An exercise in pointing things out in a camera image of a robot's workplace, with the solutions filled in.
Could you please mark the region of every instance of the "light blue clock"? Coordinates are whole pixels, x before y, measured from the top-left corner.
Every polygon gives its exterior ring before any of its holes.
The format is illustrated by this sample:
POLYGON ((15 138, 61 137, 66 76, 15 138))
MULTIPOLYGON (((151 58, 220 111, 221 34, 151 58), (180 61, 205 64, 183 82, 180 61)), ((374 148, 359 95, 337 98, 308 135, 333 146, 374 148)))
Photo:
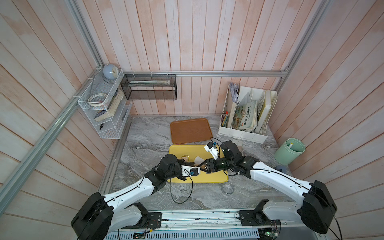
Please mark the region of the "light blue clock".
POLYGON ((104 77, 109 80, 115 80, 119 75, 119 69, 113 64, 107 64, 103 67, 104 77))

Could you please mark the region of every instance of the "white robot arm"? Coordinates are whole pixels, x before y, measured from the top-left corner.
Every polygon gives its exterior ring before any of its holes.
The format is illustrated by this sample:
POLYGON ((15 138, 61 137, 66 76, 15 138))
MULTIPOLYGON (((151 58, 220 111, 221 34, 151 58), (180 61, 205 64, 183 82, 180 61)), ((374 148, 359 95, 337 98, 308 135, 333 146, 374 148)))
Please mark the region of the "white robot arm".
MULTIPOLYGON (((158 221, 149 224, 149 213, 143 205, 135 203, 150 196, 165 186, 166 180, 178 177, 194 177, 200 171, 206 173, 232 170, 255 181, 261 181, 291 197, 294 202, 261 201, 253 212, 252 219, 263 224, 269 220, 303 222, 315 232, 325 234, 333 220, 337 207, 326 186, 318 181, 309 183, 281 173, 258 159, 243 156, 231 141, 221 144, 224 156, 207 159, 198 167, 167 154, 159 165, 147 172, 142 179, 117 192, 101 196, 95 193, 82 206, 71 226, 79 239, 101 240, 109 232, 122 227, 156 228, 158 221)), ((212 146, 207 148, 216 153, 212 146)))

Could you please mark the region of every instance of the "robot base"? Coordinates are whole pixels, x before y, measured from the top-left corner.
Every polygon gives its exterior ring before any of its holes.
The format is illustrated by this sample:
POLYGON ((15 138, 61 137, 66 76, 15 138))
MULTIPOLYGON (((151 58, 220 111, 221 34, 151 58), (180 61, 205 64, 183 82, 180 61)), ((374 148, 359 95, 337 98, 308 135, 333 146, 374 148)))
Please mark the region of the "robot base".
POLYGON ((141 203, 135 203, 141 211, 142 217, 136 225, 122 227, 121 229, 137 229, 137 228, 148 228, 155 229, 161 227, 161 212, 148 212, 147 209, 141 203))
POLYGON ((242 226, 279 225, 280 220, 270 220, 263 213, 263 207, 269 200, 263 199, 254 210, 240 210, 239 220, 242 226))

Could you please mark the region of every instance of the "pink wood wall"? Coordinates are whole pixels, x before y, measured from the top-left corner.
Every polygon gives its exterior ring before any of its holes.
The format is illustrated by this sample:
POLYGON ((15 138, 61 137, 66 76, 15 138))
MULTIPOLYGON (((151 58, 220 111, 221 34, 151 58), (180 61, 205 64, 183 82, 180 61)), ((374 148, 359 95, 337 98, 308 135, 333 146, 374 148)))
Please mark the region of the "pink wood wall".
POLYGON ((280 145, 305 144, 290 169, 326 183, 345 239, 384 236, 383 13, 382 0, 335 1, 269 121, 280 145))
MULTIPOLYGON (((0 1, 0 185, 95 67, 66 1, 0 1)), ((75 239, 113 148, 80 111, 0 217, 0 239, 75 239)))
MULTIPOLYGON (((123 70, 281 70, 319 0, 77 0, 105 63, 123 70)), ((178 100, 134 101, 131 114, 220 113, 228 84, 280 78, 179 78, 178 100)))

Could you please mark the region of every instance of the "green cup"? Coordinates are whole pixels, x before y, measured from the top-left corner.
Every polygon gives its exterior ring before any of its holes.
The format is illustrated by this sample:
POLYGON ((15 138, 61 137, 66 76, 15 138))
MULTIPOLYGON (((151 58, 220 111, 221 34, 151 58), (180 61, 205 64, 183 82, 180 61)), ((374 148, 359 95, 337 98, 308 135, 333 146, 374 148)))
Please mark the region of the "green cup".
POLYGON ((275 159, 282 165, 290 164, 295 158, 305 151, 305 145, 296 138, 288 138, 275 152, 275 159))

